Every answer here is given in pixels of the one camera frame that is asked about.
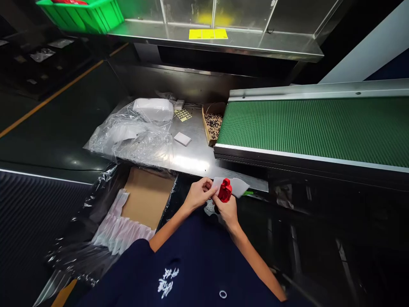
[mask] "button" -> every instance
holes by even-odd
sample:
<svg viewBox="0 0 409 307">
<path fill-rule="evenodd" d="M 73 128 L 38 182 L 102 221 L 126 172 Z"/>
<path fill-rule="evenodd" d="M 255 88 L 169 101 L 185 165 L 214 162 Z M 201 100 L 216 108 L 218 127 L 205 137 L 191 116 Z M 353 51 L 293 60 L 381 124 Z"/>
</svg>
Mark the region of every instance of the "button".
<svg viewBox="0 0 409 307">
<path fill-rule="evenodd" d="M 226 298 L 227 297 L 227 293 L 224 290 L 220 291 L 219 295 L 220 295 L 221 298 Z"/>
</svg>

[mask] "green conveyor belt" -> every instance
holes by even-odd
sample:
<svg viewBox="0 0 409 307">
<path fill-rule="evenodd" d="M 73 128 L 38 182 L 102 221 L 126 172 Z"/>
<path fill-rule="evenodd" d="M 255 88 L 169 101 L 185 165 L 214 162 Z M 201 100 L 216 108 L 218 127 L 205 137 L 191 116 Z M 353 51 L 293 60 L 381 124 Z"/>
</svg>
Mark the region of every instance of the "green conveyor belt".
<svg viewBox="0 0 409 307">
<path fill-rule="evenodd" d="M 232 101 L 218 143 L 409 168 L 409 98 Z"/>
</svg>

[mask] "navy blue uniform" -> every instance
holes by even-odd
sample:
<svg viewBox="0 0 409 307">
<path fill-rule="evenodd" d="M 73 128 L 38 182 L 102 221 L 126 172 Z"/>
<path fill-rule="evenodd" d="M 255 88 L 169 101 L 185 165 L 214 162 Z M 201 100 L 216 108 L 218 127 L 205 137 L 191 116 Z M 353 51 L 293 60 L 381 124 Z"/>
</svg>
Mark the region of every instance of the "navy blue uniform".
<svg viewBox="0 0 409 307">
<path fill-rule="evenodd" d="M 83 306 L 281 306 L 221 225 L 196 210 L 154 253 L 140 239 Z"/>
</svg>

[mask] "red object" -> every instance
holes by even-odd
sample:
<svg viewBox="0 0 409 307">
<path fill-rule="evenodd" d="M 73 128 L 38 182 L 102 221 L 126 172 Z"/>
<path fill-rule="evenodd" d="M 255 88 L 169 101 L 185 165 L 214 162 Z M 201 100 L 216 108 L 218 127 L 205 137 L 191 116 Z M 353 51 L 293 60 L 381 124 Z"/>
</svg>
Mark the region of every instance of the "red object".
<svg viewBox="0 0 409 307">
<path fill-rule="evenodd" d="M 51 0 L 53 3 L 63 3 L 63 4 L 78 4 L 78 5 L 88 5 L 85 1 L 80 0 Z"/>
<path fill-rule="evenodd" d="M 224 178 L 219 191 L 219 199 L 222 201 L 222 203 L 227 203 L 230 200 L 232 190 L 230 179 Z"/>
</svg>

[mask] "green plastic crate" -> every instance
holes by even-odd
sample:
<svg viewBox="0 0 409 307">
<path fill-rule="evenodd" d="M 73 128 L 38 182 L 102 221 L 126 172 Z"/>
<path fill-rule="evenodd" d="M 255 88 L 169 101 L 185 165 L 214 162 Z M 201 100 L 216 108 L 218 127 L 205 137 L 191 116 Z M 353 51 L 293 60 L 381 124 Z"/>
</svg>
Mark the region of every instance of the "green plastic crate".
<svg viewBox="0 0 409 307">
<path fill-rule="evenodd" d="M 37 5 L 62 30 L 106 34 L 124 21 L 117 0 L 85 0 L 88 5 L 53 3 L 40 0 Z"/>
</svg>

